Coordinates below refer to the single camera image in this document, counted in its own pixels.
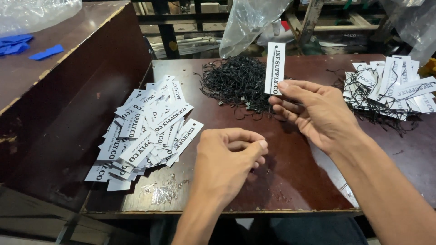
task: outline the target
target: scratched surface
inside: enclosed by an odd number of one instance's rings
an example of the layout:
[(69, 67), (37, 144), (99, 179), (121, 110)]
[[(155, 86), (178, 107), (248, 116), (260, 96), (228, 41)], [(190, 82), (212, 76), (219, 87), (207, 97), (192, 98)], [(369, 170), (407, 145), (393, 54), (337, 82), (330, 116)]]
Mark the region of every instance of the scratched surface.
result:
[[(83, 3), (74, 17), (33, 35), (30, 49), (0, 57), (0, 110), (14, 102), (0, 113), (0, 183), (79, 211), (101, 133), (150, 56), (128, 1)], [(28, 59), (56, 44), (65, 52)]]
[[(380, 61), (381, 54), (286, 57), (285, 75), (331, 85), (337, 76), (330, 70), (343, 68), (352, 71), (353, 62)], [(153, 61), (154, 79), (164, 74), (176, 76), (186, 100), (194, 106), (189, 114), (204, 123), (203, 129), (241, 127), (256, 131), (269, 142), (269, 155), (265, 166), (250, 173), (236, 199), (226, 211), (256, 210), (348, 210), (357, 208), (356, 199), (334, 163), (319, 149), (299, 134), (295, 126), (268, 120), (254, 121), (250, 117), (235, 120), (234, 110), (218, 106), (214, 99), (204, 96), (199, 88), (201, 65), (212, 59)], [(338, 72), (344, 78), (344, 72)], [(435, 116), (424, 115), (424, 122), (402, 139), (394, 130), (384, 131), (380, 126), (360, 122), (362, 128), (396, 161), (398, 167), (436, 207)], [(137, 180), (129, 191), (106, 192), (104, 184), (92, 191), (85, 208), (87, 213), (121, 211), (181, 211), (189, 194), (198, 137), (187, 147), (180, 161), (171, 168), (152, 168)], [(174, 176), (174, 186), (166, 186)]]

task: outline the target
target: wooden table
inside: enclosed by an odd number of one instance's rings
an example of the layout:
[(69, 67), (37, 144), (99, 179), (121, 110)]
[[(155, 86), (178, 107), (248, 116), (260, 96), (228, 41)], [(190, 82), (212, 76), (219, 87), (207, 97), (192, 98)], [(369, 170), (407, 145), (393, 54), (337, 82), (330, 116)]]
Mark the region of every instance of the wooden table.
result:
[[(338, 77), (326, 69), (353, 71), (353, 62), (382, 60), (385, 57), (381, 54), (290, 56), (286, 57), (285, 75), (332, 85)], [(260, 121), (251, 117), (236, 120), (233, 108), (218, 106), (216, 100), (200, 92), (199, 77), (193, 72), (201, 74), (201, 65), (211, 61), (213, 59), (153, 61), (153, 76), (155, 81), (164, 74), (177, 77), (186, 100), (194, 106), (188, 119), (204, 123), (203, 129), (241, 127), (262, 134), (268, 141), (266, 164), (249, 174), (240, 193), (224, 213), (360, 212), (353, 193), (334, 163), (308, 142), (294, 125), (266, 116)], [(343, 70), (337, 74), (345, 78)], [(386, 132), (378, 125), (359, 123), (432, 207), (436, 207), (436, 119), (434, 115), (423, 115), (422, 119), (419, 127), (404, 138), (392, 129)], [(97, 219), (181, 213), (188, 198), (198, 141), (199, 137), (195, 137), (180, 161), (171, 168), (147, 170), (129, 191), (106, 192), (106, 183), (95, 186), (82, 213)], [(147, 185), (153, 185), (153, 188), (144, 191), (142, 187)]]

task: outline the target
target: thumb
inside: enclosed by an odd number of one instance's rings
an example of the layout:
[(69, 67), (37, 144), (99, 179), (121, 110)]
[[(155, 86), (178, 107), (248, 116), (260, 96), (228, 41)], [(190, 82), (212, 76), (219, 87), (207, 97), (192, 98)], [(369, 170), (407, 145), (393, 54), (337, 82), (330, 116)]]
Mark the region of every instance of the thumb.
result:
[(306, 107), (312, 105), (312, 101), (316, 96), (316, 93), (314, 92), (302, 89), (301, 87), (296, 85), (289, 85), (284, 81), (279, 82), (279, 90), (287, 98), (297, 100)]
[(262, 152), (268, 148), (268, 143), (265, 140), (258, 140), (251, 143), (245, 150), (239, 152), (249, 162), (254, 163), (257, 159), (262, 156)]

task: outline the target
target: hand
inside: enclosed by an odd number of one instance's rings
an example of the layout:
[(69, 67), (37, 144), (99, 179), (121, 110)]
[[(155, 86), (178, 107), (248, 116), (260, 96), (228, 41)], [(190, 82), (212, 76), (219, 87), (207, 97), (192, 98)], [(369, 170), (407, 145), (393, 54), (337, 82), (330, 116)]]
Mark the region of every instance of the hand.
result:
[(224, 209), (238, 194), (249, 171), (265, 163), (268, 143), (244, 129), (208, 129), (197, 145), (191, 199), (218, 202)]
[(302, 105), (271, 96), (269, 102), (274, 111), (295, 123), (327, 155), (335, 150), (337, 142), (362, 132), (339, 89), (297, 80), (279, 82), (278, 87), (284, 97)]

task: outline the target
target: forearm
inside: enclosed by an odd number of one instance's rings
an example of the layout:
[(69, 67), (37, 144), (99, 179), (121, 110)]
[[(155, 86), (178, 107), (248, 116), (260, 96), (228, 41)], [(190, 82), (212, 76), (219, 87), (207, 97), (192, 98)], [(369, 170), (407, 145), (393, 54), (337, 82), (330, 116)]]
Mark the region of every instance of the forearm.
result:
[(348, 139), (331, 154), (384, 245), (436, 241), (436, 213), (367, 135)]
[(177, 224), (172, 245), (207, 244), (222, 208), (205, 197), (191, 197)]

